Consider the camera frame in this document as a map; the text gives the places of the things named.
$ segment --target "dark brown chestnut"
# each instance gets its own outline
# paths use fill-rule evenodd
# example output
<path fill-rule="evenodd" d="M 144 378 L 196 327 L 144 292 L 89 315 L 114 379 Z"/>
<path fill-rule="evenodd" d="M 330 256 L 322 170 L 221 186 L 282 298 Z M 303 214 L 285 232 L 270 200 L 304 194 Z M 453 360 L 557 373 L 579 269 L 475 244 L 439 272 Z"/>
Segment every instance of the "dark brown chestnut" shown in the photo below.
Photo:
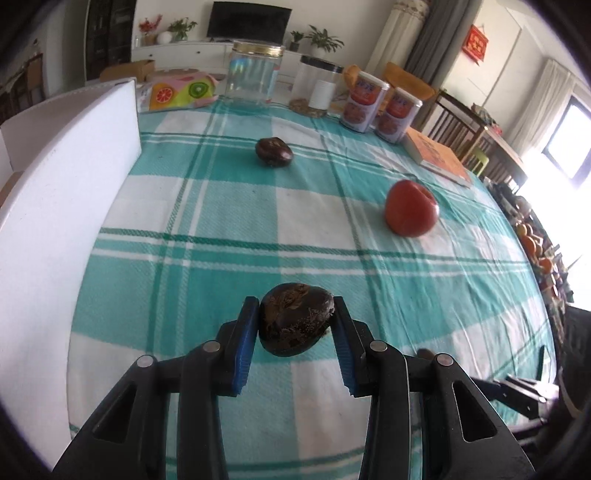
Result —
<path fill-rule="evenodd" d="M 305 352 L 324 334 L 335 310 L 333 295 L 305 283 L 282 283 L 261 301 L 259 338 L 276 356 Z"/>
<path fill-rule="evenodd" d="M 258 157 L 270 167 L 286 167 L 294 158 L 291 148 L 281 138 L 261 138 L 255 145 Z"/>

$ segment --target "red wall decoration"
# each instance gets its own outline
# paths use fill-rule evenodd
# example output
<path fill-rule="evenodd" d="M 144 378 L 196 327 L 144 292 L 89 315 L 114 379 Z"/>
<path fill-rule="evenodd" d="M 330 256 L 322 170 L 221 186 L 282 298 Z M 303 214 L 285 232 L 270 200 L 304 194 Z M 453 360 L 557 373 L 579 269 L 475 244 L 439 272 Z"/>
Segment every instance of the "red wall decoration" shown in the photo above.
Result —
<path fill-rule="evenodd" d="M 480 61 L 484 61 L 487 43 L 488 38 L 484 36 L 484 33 L 472 25 L 468 35 L 466 36 L 464 45 L 462 45 L 462 50 L 472 60 L 478 63 Z"/>

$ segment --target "canned food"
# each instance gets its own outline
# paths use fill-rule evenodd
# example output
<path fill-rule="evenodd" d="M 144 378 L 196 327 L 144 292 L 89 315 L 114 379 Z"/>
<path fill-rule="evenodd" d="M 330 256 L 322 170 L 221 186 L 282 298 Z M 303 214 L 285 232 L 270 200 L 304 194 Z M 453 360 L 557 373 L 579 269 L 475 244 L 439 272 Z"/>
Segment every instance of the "canned food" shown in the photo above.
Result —
<path fill-rule="evenodd" d="M 384 95 L 390 88 L 388 82 L 359 72 L 355 86 L 349 94 L 340 122 L 356 132 L 365 133 L 374 121 Z"/>
<path fill-rule="evenodd" d="M 394 96 L 378 120 L 378 125 L 375 128 L 376 134 L 387 142 L 398 143 L 422 105 L 421 100 L 400 87 L 396 87 Z"/>

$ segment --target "metal screw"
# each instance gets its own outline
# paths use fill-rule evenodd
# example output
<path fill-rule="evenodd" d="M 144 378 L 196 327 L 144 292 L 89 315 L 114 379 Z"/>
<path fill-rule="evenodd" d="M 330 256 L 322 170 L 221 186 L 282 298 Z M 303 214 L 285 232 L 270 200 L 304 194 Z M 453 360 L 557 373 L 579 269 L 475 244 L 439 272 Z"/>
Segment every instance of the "metal screw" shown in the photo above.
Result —
<path fill-rule="evenodd" d="M 373 342 L 371 342 L 369 344 L 369 347 L 374 352 L 385 352 L 386 348 L 388 348 L 388 344 L 386 342 L 381 341 L 381 340 L 374 340 Z"/>
<path fill-rule="evenodd" d="M 453 358 L 446 353 L 440 353 L 437 356 L 437 363 L 439 365 L 443 365 L 444 367 L 449 367 L 453 365 Z"/>
<path fill-rule="evenodd" d="M 154 358 L 151 355 L 142 355 L 138 358 L 138 367 L 146 368 L 154 363 Z"/>
<path fill-rule="evenodd" d="M 210 340 L 203 344 L 203 350 L 205 350 L 207 353 L 217 352 L 221 347 L 222 346 L 220 343 L 215 340 Z"/>

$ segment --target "plastic container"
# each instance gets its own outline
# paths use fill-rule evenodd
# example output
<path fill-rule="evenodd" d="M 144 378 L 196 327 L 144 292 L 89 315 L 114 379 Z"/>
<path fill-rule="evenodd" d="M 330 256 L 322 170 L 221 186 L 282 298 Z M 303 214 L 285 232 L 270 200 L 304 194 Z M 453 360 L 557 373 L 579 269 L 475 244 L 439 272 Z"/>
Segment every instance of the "plastic container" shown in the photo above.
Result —
<path fill-rule="evenodd" d="M 290 109 L 314 118 L 325 116 L 342 72 L 339 65 L 302 55 L 291 90 Z"/>
<path fill-rule="evenodd" d="M 422 105 L 421 100 L 396 87 L 386 110 L 378 120 L 376 134 L 387 142 L 400 142 Z"/>
<path fill-rule="evenodd" d="M 356 132 L 365 133 L 374 121 L 390 84 L 369 73 L 359 72 L 349 94 L 340 122 Z"/>
<path fill-rule="evenodd" d="M 277 45 L 234 42 L 224 101 L 255 107 L 270 103 L 284 50 Z"/>

